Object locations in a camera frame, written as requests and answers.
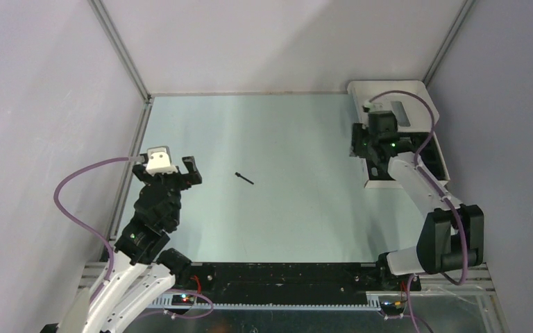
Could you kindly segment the small black cleaning brush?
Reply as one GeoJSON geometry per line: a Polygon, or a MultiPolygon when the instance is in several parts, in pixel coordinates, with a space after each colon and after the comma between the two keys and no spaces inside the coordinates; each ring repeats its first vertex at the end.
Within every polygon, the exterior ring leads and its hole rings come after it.
{"type": "Polygon", "coordinates": [[[254,185],[255,183],[252,181],[252,180],[249,180],[247,177],[243,176],[241,173],[239,172],[235,172],[235,176],[237,176],[238,178],[241,178],[242,180],[246,181],[247,183],[251,184],[251,185],[254,185]]]}

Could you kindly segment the aluminium frame front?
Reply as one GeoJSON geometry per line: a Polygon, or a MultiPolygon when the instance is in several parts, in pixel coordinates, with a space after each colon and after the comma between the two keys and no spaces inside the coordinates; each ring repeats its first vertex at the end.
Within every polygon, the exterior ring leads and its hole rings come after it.
{"type": "Polygon", "coordinates": [[[476,296],[485,328],[506,332],[496,311],[495,289],[484,266],[471,268],[461,292],[441,275],[395,276],[374,263],[194,262],[164,278],[161,268],[144,269],[113,306],[106,325],[127,323],[147,307],[160,309],[368,309],[398,315],[407,298],[476,296]]]}

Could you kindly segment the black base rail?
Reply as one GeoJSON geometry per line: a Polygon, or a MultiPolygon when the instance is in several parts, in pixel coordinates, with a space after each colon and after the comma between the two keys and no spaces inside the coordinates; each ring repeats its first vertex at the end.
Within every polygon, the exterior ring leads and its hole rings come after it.
{"type": "Polygon", "coordinates": [[[372,263],[193,263],[176,288],[201,291],[218,305],[367,305],[374,292],[403,295],[419,282],[372,263]]]}

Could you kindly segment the white box with black tray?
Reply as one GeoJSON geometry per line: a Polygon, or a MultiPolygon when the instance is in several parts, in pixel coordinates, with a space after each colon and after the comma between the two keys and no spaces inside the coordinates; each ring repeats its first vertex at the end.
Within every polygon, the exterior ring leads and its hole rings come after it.
{"type": "MultiPolygon", "coordinates": [[[[387,91],[399,90],[408,92],[424,100],[432,111],[433,119],[428,109],[417,98],[403,92],[392,92],[376,98],[372,104],[378,110],[391,110],[397,120],[398,132],[402,141],[413,146],[413,151],[421,146],[430,134],[433,126],[437,125],[439,113],[431,101],[425,85],[418,80],[354,80],[348,84],[348,93],[352,96],[358,121],[366,127],[367,116],[363,111],[365,104],[370,104],[370,99],[387,91]]],[[[450,175],[444,162],[443,153],[436,134],[421,151],[420,158],[430,173],[442,184],[447,185],[450,175]]],[[[364,174],[364,188],[366,189],[391,189],[401,188],[386,172],[375,167],[372,162],[362,159],[364,174]]]]}

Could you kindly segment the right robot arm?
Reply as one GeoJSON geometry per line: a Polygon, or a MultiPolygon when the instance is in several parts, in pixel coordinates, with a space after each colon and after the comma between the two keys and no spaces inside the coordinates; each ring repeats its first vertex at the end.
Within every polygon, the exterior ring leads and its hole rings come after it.
{"type": "Polygon", "coordinates": [[[432,155],[430,162],[437,162],[431,133],[415,133],[410,139],[395,125],[352,125],[350,154],[395,180],[423,218],[413,246],[378,255],[375,278],[386,290],[395,289],[405,275],[446,275],[456,270],[461,272],[461,284],[469,268],[484,263],[483,210],[478,205],[464,204],[440,183],[426,164],[427,152],[432,155]]]}

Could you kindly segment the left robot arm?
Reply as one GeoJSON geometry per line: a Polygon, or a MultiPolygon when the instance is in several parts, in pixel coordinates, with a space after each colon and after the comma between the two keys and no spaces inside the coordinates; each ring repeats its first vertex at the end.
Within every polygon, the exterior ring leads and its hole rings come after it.
{"type": "Polygon", "coordinates": [[[129,157],[143,183],[134,215],[114,244],[105,241],[108,263],[96,282],[79,292],[59,323],[43,332],[124,332],[156,298],[192,279],[191,261],[165,246],[180,223],[181,193],[202,183],[194,157],[182,173],[163,148],[129,157]]]}

